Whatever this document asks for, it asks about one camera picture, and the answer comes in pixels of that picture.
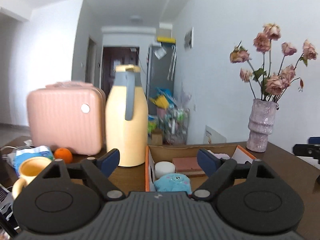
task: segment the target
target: mug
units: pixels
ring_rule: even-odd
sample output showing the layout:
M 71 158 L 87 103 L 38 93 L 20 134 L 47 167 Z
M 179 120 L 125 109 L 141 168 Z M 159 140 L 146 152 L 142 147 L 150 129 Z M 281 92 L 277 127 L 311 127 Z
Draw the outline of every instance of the mug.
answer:
M 47 157 L 32 157 L 21 163 L 19 167 L 20 179 L 18 179 L 12 187 L 12 196 L 14 199 L 22 191 L 22 188 L 29 183 L 51 163 Z

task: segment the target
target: gray refrigerator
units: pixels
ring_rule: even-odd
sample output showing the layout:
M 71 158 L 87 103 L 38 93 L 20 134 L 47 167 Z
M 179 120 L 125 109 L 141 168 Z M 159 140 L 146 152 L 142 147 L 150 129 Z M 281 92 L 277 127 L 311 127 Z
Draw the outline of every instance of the gray refrigerator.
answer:
M 156 88 L 169 89 L 173 95 L 175 45 L 163 43 L 162 47 L 166 50 L 166 54 L 161 59 L 155 55 L 155 51 L 159 50 L 160 46 L 151 45 L 149 47 L 147 101 L 151 115 L 156 115 L 156 106 L 149 98 L 156 97 Z

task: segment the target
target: yellow thermos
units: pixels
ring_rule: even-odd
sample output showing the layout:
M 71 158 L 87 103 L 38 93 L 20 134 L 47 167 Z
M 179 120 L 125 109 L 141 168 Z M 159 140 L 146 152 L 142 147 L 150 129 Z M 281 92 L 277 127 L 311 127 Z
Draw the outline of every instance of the yellow thermos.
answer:
M 116 67 L 106 104 L 106 140 L 108 151 L 119 149 L 119 166 L 132 167 L 145 162 L 148 104 L 138 66 Z

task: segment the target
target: doorway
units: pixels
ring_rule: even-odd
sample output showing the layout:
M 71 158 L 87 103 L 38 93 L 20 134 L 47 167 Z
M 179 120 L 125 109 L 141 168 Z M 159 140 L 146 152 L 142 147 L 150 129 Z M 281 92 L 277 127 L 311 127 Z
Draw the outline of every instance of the doorway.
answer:
M 108 97 L 118 65 L 139 65 L 139 47 L 104 47 L 102 56 L 102 90 Z
M 97 58 L 97 44 L 89 38 L 87 50 L 87 62 L 85 66 L 85 79 L 87 83 L 94 84 L 94 72 Z

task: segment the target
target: wooden table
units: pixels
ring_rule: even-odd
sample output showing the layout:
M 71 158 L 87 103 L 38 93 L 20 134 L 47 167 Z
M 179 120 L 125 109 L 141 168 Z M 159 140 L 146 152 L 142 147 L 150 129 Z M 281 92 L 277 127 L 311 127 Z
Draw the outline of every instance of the wooden table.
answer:
M 8 143 L 8 145 L 22 146 L 24 145 L 23 141 L 26 139 L 29 138 L 23 136 L 13 140 Z M 245 147 L 245 142 L 230 144 L 240 144 Z M 100 157 L 105 153 L 106 150 L 103 149 L 96 157 Z M 252 152 L 252 154 L 269 164 L 274 171 L 300 195 L 305 205 L 305 211 L 297 232 L 306 240 L 319 240 L 320 185 L 316 182 L 316 178 L 319 176 L 320 170 L 272 143 L 268 143 L 266 152 Z M 79 162 L 86 157 L 87 156 L 84 155 L 75 155 L 74 162 Z M 6 169 L 9 172 L 10 179 L 5 182 L 4 186 L 9 187 L 17 180 L 17 176 L 13 168 L 7 164 Z M 144 164 L 132 168 L 117 167 L 109 177 L 109 180 L 126 194 L 130 191 L 144 191 L 144 172 Z

